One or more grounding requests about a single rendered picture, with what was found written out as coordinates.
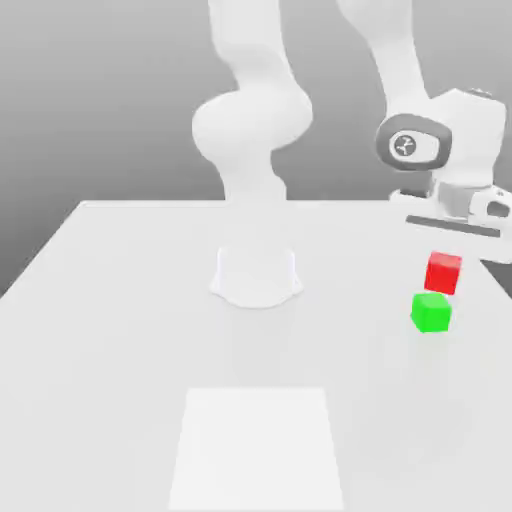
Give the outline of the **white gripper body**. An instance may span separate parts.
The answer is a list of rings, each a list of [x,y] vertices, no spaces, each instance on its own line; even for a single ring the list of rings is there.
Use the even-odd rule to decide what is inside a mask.
[[[467,190],[458,195],[396,190],[389,196],[404,220],[432,228],[475,257],[512,263],[512,200],[503,190]]]

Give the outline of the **small red cube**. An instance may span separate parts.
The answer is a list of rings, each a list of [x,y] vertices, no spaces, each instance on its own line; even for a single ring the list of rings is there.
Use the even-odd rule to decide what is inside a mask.
[[[456,292],[462,257],[433,251],[428,259],[424,289],[453,296]]]

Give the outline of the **small green cube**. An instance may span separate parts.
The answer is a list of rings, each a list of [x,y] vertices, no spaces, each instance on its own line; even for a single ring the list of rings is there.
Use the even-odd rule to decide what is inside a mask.
[[[452,306],[443,294],[429,292],[414,295],[410,317],[420,332],[446,332],[451,316]]]

